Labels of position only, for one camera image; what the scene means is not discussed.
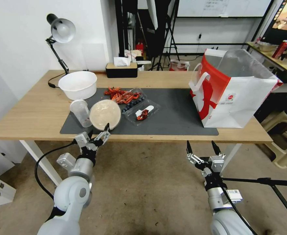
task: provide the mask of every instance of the table leg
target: table leg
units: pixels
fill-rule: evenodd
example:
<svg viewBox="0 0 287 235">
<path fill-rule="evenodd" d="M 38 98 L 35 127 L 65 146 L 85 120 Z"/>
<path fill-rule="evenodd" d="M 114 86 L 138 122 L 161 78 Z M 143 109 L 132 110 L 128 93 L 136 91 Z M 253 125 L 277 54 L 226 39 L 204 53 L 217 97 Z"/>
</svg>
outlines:
<svg viewBox="0 0 287 235">
<path fill-rule="evenodd" d="M 38 161 L 38 159 L 43 155 L 42 151 L 35 143 L 35 141 L 20 140 L 20 142 L 27 149 L 29 154 L 32 155 L 35 161 Z M 56 186 L 58 186 L 61 183 L 62 181 L 61 177 L 59 176 L 57 171 L 53 168 L 53 166 L 46 157 L 44 157 L 40 161 L 39 165 Z"/>
<path fill-rule="evenodd" d="M 225 155 L 226 157 L 224 158 L 225 162 L 224 162 L 224 166 L 222 168 L 222 171 L 225 169 L 225 167 L 227 166 L 227 164 L 231 161 L 231 159 L 233 158 L 233 156 L 237 153 L 238 149 L 240 148 L 242 144 L 229 144 L 225 150 Z"/>
</svg>

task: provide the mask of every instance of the soda can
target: soda can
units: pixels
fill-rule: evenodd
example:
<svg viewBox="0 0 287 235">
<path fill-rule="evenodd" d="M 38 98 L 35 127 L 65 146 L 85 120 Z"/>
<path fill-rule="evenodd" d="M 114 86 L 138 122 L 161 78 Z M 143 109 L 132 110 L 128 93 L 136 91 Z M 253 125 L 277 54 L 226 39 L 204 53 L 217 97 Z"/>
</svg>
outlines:
<svg viewBox="0 0 287 235">
<path fill-rule="evenodd" d="M 278 59 L 286 49 L 287 49 L 287 40 L 283 40 L 276 49 L 276 51 L 274 52 L 274 54 L 272 55 L 272 58 Z"/>
</svg>

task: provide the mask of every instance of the crayfish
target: crayfish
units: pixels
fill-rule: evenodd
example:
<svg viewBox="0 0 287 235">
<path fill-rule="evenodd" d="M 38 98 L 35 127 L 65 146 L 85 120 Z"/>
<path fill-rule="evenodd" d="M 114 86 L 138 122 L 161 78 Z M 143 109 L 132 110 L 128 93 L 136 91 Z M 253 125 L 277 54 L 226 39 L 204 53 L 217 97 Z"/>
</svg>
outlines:
<svg viewBox="0 0 287 235">
<path fill-rule="evenodd" d="M 145 109 L 140 116 L 137 117 L 138 121 L 145 120 L 148 117 L 148 110 Z"/>
<path fill-rule="evenodd" d="M 108 88 L 107 91 L 104 92 L 105 95 L 110 95 L 111 100 L 115 100 L 118 104 L 128 104 L 132 100 L 136 100 L 140 96 L 140 92 L 130 92 L 121 90 L 120 87 L 117 88 Z"/>
</svg>

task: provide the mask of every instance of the wooden table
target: wooden table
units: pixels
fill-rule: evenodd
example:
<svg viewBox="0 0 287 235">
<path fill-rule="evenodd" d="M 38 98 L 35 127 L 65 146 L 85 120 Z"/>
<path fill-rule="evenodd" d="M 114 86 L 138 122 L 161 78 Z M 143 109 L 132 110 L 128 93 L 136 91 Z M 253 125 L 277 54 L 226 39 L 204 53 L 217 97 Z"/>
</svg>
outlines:
<svg viewBox="0 0 287 235">
<path fill-rule="evenodd" d="M 261 54 L 262 56 L 264 56 L 269 62 L 276 65 L 280 70 L 282 70 L 282 71 L 286 70 L 287 71 L 287 65 L 286 64 L 284 64 L 280 59 L 272 58 L 274 51 L 270 51 L 270 52 L 260 51 L 260 49 L 258 47 L 256 47 L 255 42 L 247 42 L 247 45 L 250 46 L 256 52 L 258 52 L 259 54 Z"/>
<path fill-rule="evenodd" d="M 0 139 L 20 140 L 37 161 L 43 155 L 34 140 L 68 140 L 74 134 L 60 134 L 60 129 L 69 113 L 69 100 L 63 91 L 47 85 L 49 78 L 61 74 L 60 70 L 48 71 L 31 90 L 0 121 Z M 192 72 L 185 71 L 142 71 L 137 78 L 107 78 L 97 74 L 97 87 L 140 87 L 140 88 L 189 88 Z M 232 143 L 226 154 L 226 164 L 242 143 L 270 143 L 272 139 L 253 117 L 243 129 L 219 128 L 219 135 L 116 135 L 109 141 L 140 142 L 215 142 Z M 47 175 L 58 185 L 61 178 L 47 159 L 40 162 Z"/>
</svg>

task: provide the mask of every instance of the lamp shade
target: lamp shade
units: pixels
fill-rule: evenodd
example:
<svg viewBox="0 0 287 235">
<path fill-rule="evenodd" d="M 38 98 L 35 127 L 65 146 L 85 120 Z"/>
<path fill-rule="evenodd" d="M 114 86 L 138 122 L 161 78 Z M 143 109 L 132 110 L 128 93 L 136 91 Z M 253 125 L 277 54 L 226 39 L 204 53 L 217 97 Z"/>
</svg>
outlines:
<svg viewBox="0 0 287 235">
<path fill-rule="evenodd" d="M 71 21 L 58 18 L 55 14 L 47 15 L 47 21 L 51 25 L 52 37 L 57 42 L 67 43 L 73 39 L 76 28 Z"/>
</svg>

